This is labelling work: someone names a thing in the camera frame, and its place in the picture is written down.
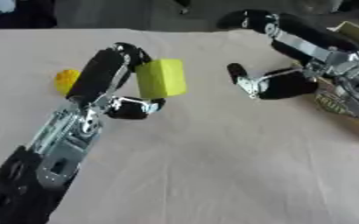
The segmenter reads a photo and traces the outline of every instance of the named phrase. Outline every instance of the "white table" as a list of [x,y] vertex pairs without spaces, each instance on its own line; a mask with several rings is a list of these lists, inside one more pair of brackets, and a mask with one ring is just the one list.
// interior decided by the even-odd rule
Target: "white table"
[[288,62],[251,31],[0,31],[0,164],[62,103],[53,76],[117,41],[183,59],[188,93],[146,121],[105,119],[51,223],[359,224],[359,128],[234,87],[230,62],[253,74]]

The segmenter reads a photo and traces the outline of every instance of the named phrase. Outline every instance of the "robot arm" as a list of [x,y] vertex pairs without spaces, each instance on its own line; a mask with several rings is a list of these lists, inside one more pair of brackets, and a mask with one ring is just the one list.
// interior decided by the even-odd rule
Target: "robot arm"
[[67,104],[1,166],[0,223],[48,222],[100,136],[101,116],[145,119],[164,106],[164,99],[114,95],[136,66],[150,60],[142,49],[117,43],[89,61],[68,93]]
[[239,64],[229,65],[236,85],[252,98],[283,99],[310,94],[322,77],[334,85],[339,104],[359,116],[359,42],[289,14],[264,10],[229,13],[218,22],[222,29],[251,29],[271,38],[271,46],[297,60],[300,67],[250,78]]

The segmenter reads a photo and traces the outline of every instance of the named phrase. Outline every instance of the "black robotic finger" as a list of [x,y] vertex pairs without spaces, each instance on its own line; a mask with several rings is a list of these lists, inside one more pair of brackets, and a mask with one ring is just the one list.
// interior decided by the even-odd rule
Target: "black robotic finger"
[[305,78],[303,73],[293,72],[268,79],[268,87],[260,93],[258,97],[263,100],[280,100],[299,95],[312,94],[318,87],[319,84],[317,82]]
[[276,18],[267,10],[239,10],[230,12],[217,22],[219,29],[251,29],[265,33],[265,26],[276,22]]
[[[122,101],[120,108],[112,108],[106,114],[113,119],[126,119],[126,120],[144,120],[148,117],[148,111],[143,108],[144,104],[141,103],[142,99],[135,97],[125,97],[134,101]],[[157,111],[165,105],[165,99],[157,99],[151,101],[157,104]]]
[[330,31],[323,26],[310,24],[306,20],[292,14],[279,14],[278,21],[280,30],[298,36],[316,46],[325,49],[335,46],[344,52],[359,51],[359,44],[352,39],[345,37],[339,32]]
[[229,75],[234,85],[236,85],[236,83],[238,82],[239,77],[244,77],[244,78],[248,77],[248,73],[246,72],[246,70],[243,68],[242,65],[238,63],[229,64],[227,66],[227,69],[229,71]]
[[81,107],[95,101],[108,90],[123,63],[123,56],[119,52],[112,48],[101,50],[84,67],[67,94],[67,99],[77,99]]
[[128,65],[129,69],[134,73],[137,66],[150,62],[151,57],[145,52],[143,49],[136,47],[127,43],[116,43],[117,49],[118,47],[122,47],[121,53],[128,54],[130,56],[130,64]]

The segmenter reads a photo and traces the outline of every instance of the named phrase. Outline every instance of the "robotic finger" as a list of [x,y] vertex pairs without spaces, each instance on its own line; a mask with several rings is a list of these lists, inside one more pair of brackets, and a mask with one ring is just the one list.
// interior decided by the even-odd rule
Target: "robotic finger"
[[256,79],[251,79],[237,63],[228,65],[228,71],[234,84],[252,99],[280,100],[306,95],[314,93],[319,86],[317,82],[305,78],[301,69],[295,67],[272,71]]
[[241,10],[222,17],[217,27],[242,28],[268,35],[271,46],[305,65],[315,58],[326,62],[331,48],[339,52],[359,51],[359,45],[345,36],[324,27],[309,24],[291,14],[273,14],[266,10]]

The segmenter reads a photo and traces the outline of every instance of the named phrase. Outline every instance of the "white tablecloth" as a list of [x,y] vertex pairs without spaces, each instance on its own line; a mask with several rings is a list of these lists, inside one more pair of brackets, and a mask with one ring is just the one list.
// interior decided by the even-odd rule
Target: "white tablecloth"
[[[252,101],[252,74],[288,59],[252,31],[0,31],[0,164],[61,103],[53,76],[114,42],[184,60],[188,93],[105,128],[53,224],[359,224],[359,128],[301,98]],[[121,91],[137,96],[133,79]]]

